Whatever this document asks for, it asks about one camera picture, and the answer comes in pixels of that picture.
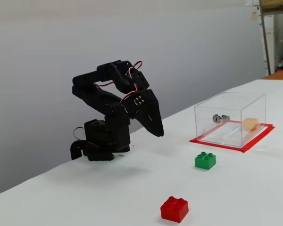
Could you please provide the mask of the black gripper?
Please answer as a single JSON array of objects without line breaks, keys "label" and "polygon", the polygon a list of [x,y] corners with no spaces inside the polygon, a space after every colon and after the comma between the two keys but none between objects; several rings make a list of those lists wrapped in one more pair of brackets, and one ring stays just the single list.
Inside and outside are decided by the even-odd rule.
[{"label": "black gripper", "polygon": [[151,89],[143,89],[130,94],[121,101],[121,105],[148,132],[157,137],[164,135],[158,100]]}]

